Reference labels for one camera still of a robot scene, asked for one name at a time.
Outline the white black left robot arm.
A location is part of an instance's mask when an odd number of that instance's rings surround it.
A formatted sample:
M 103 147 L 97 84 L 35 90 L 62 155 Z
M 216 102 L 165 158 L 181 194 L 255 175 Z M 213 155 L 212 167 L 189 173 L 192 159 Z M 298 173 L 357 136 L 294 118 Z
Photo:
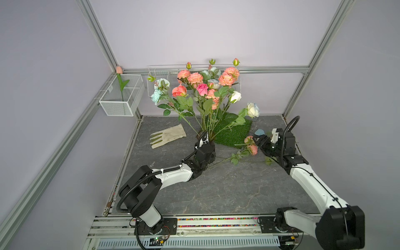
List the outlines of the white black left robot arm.
M 205 131 L 195 144 L 194 152 L 179 165 L 162 169 L 141 166 L 118 191 L 120 200 L 115 210 L 140 219 L 153 233 L 160 231 L 164 218 L 153 205 L 160 190 L 198 178 L 215 158 L 215 144 L 209 139 L 209 132 Z

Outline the pink tulip in basket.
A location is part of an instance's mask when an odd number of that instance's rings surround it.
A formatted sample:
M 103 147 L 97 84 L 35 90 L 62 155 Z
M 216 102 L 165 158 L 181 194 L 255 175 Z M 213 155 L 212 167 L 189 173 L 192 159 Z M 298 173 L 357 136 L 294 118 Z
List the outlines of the pink tulip in basket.
M 129 83 L 130 80 L 123 80 L 121 75 L 123 74 L 123 69 L 120 66 L 116 67 L 116 75 L 119 82 L 119 88 L 121 92 L 121 99 L 124 102 L 124 88 Z

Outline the mixed flower bouquet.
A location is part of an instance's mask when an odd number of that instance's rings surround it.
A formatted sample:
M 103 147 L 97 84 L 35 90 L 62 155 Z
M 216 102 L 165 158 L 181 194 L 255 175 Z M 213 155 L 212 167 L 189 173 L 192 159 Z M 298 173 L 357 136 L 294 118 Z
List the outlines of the mixed flower bouquet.
M 186 68 L 177 73 L 178 85 L 175 87 L 169 80 L 157 79 L 154 73 L 149 73 L 148 82 L 154 87 L 150 98 L 158 108 L 163 109 L 164 116 L 175 112 L 188 125 L 191 124 L 189 118 L 195 118 L 199 113 L 200 117 L 195 121 L 200 125 L 201 132 L 207 132 L 213 140 L 224 130 L 244 125 L 247 117 L 260 115 L 255 103 L 248 103 L 238 114 L 229 112 L 230 106 L 242 97 L 235 89 L 239 85 L 240 61 L 236 58 L 232 64 L 221 70 L 211 59 L 208 69 L 193 71 L 192 64 L 187 63 Z

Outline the beige garden glove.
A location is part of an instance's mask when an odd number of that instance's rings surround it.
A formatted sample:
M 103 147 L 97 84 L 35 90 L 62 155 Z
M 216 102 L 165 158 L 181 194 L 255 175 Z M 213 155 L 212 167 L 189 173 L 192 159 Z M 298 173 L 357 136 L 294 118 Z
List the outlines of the beige garden glove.
M 169 142 L 186 137 L 182 124 L 161 130 L 150 135 L 150 145 L 152 149 L 161 147 Z

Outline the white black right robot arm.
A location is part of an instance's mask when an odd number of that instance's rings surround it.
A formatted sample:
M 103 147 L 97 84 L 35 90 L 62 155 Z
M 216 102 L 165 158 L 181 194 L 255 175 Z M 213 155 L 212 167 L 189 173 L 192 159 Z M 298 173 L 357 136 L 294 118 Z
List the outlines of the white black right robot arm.
M 259 218 L 261 228 L 273 226 L 279 233 L 299 230 L 315 238 L 324 250 L 361 250 L 365 247 L 365 214 L 327 187 L 304 156 L 296 152 L 292 130 L 299 120 L 299 116 L 294 117 L 284 129 L 274 129 L 271 136 L 259 129 L 253 140 L 265 156 L 275 160 L 305 190 L 320 214 L 313 216 L 293 206 L 281 207 L 274 219 Z

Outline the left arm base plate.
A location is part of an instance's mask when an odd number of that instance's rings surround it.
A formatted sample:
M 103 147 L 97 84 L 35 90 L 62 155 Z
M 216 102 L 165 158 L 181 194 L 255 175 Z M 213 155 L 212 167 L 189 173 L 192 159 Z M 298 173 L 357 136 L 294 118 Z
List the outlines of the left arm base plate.
M 176 235 L 178 229 L 177 218 L 162 218 L 154 226 L 148 226 L 144 221 L 139 221 L 135 226 L 137 235 Z

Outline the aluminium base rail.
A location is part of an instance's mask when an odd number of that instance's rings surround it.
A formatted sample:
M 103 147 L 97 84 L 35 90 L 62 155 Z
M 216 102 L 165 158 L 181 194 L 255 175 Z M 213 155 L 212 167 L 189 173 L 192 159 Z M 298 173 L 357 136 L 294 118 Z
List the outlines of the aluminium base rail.
M 293 229 L 262 233 L 257 218 L 267 215 L 175 215 L 176 235 L 137 235 L 127 216 L 96 218 L 85 250 L 319 250 L 316 239 Z

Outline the pink peony flower stem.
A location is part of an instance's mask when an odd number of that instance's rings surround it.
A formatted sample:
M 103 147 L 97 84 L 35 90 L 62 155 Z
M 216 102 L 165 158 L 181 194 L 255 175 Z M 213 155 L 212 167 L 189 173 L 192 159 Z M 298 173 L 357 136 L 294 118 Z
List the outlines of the pink peony flower stem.
M 212 166 L 216 166 L 216 165 L 218 165 L 218 164 L 221 164 L 221 163 L 223 163 L 223 162 L 231 162 L 232 164 L 234 164 L 234 165 L 237 165 L 238 163 L 240 163 L 240 162 L 250 162 L 250 163 L 264 163 L 264 164 L 266 164 L 266 165 L 268 165 L 268 166 L 270 166 L 271 164 L 273 164 L 274 162 L 276 162 L 274 159 L 272 159 L 272 158 L 269 158 L 269 157 L 265 157 L 265 159 L 263 160 L 263 161 L 253 161 L 253 160 L 245 160 L 245 159 L 236 159 L 236 158 L 233 158 L 233 157 L 229 157 L 229 158 L 225 158 L 224 160 L 222 160 L 222 161 L 219 161 L 219 162 L 217 162 L 217 163 L 214 163 L 214 164 L 212 164 Z

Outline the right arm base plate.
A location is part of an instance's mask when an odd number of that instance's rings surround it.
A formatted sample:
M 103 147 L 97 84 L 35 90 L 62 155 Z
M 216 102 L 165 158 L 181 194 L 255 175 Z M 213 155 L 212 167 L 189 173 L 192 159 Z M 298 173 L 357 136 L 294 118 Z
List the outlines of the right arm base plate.
M 283 231 L 279 229 L 276 222 L 275 217 L 272 216 L 260 216 L 257 218 L 257 223 L 260 226 L 262 233 L 286 233 L 287 231 Z

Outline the green artificial grass mat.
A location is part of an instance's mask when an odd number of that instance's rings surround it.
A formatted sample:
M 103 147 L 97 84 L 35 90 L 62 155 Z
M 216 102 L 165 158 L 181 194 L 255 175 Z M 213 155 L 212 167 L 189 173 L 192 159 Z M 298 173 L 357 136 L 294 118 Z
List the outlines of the green artificial grass mat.
M 227 127 L 214 138 L 216 144 L 240 149 L 244 145 L 245 138 L 249 135 L 253 121 L 245 118 L 243 125 Z

